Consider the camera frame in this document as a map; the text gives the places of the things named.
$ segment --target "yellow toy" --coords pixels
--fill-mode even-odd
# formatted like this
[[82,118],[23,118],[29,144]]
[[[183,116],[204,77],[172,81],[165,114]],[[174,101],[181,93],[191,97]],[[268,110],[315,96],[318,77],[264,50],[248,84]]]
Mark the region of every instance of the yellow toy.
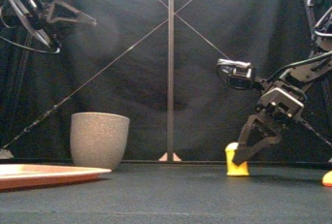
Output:
[[244,162],[240,166],[237,166],[232,162],[237,146],[239,146],[239,143],[231,143],[227,147],[228,176],[249,176],[248,163]]
[[332,171],[324,175],[323,185],[327,187],[332,187]]

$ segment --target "floor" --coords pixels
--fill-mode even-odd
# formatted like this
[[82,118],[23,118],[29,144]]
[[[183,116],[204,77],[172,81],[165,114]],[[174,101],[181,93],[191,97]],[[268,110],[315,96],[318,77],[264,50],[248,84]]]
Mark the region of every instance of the floor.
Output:
[[122,164],[98,180],[0,193],[0,223],[332,223],[320,169]]

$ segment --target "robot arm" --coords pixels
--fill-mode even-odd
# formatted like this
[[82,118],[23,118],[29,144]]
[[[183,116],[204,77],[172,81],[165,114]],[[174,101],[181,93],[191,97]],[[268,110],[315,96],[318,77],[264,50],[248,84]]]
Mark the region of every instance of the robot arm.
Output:
[[[306,92],[312,84],[332,71],[332,51],[283,67],[267,80],[257,79],[251,64],[219,60],[219,74],[228,74],[228,85],[235,89],[259,89],[261,98],[256,113],[249,116],[239,137],[232,162],[240,166],[257,152],[282,141],[282,132],[302,120]],[[260,139],[248,146],[253,133]]]

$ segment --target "wooden tray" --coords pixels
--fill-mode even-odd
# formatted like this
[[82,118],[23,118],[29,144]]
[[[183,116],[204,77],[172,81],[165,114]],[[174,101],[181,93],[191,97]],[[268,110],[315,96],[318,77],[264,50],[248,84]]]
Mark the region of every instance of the wooden tray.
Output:
[[0,190],[93,180],[110,172],[110,169],[87,167],[0,165]]

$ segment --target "gray ceramic cup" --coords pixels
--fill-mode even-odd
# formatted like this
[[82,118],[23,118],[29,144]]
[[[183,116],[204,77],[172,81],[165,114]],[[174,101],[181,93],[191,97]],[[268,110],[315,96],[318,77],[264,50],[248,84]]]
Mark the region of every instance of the gray ceramic cup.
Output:
[[78,112],[71,116],[70,152],[75,166],[114,170],[122,160],[130,119],[105,112]]

